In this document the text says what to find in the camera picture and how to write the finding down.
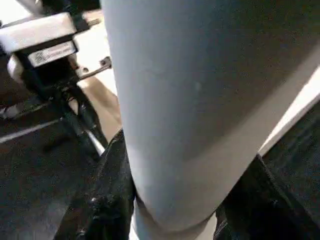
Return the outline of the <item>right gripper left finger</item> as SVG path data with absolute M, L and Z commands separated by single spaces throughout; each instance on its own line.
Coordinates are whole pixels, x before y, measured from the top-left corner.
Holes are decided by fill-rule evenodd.
M 120 129 L 100 157 L 94 173 L 73 197 L 55 240 L 127 240 L 136 187 Z

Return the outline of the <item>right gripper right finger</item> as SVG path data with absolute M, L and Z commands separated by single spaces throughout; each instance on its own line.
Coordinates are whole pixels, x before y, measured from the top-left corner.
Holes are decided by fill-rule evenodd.
M 320 227 L 255 156 L 216 211 L 216 240 L 318 240 Z

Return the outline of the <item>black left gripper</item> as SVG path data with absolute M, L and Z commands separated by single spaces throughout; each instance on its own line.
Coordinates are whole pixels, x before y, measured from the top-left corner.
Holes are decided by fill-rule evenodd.
M 80 81 L 76 53 L 77 49 L 70 53 L 65 50 L 52 53 L 43 49 L 34 52 L 28 49 L 19 50 L 11 55 L 18 71 L 12 78 L 29 91 L 48 99 L 55 92 L 75 86 Z M 78 103 L 78 114 L 63 111 L 61 120 L 70 135 L 77 139 L 85 154 L 92 159 L 99 159 L 101 152 L 97 144 L 104 149 L 108 146 L 99 117 L 79 86 L 74 88 L 74 97 Z

